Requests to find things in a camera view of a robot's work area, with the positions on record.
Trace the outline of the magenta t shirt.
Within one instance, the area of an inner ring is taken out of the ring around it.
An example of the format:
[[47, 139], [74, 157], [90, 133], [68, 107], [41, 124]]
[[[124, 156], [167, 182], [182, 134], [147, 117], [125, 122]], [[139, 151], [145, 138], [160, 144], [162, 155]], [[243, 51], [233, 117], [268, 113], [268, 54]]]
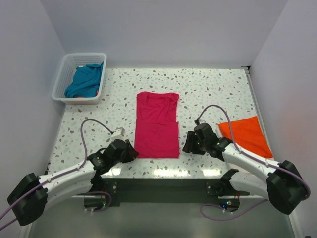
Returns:
[[179, 158], [178, 100], [177, 93], [137, 94], [134, 148], [138, 158]]

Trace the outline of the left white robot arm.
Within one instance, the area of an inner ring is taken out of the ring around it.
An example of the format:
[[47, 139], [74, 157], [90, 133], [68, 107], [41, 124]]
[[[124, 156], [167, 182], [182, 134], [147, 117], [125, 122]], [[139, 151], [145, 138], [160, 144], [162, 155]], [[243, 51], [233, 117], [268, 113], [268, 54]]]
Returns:
[[19, 225], [25, 226], [59, 202], [77, 194], [98, 194], [103, 188], [101, 176], [118, 163], [132, 162], [138, 156], [129, 140], [114, 140], [87, 157], [82, 164], [37, 176], [30, 173], [20, 181], [7, 201]]

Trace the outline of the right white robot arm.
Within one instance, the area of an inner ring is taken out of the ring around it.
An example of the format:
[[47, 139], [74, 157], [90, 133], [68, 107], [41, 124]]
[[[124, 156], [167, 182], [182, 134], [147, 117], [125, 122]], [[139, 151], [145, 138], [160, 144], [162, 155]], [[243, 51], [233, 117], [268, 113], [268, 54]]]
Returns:
[[187, 132], [183, 152], [209, 154], [232, 165], [213, 187], [217, 196], [247, 192], [269, 201], [279, 212], [289, 215], [311, 192], [296, 166], [245, 152], [234, 138], [220, 136], [207, 123]]

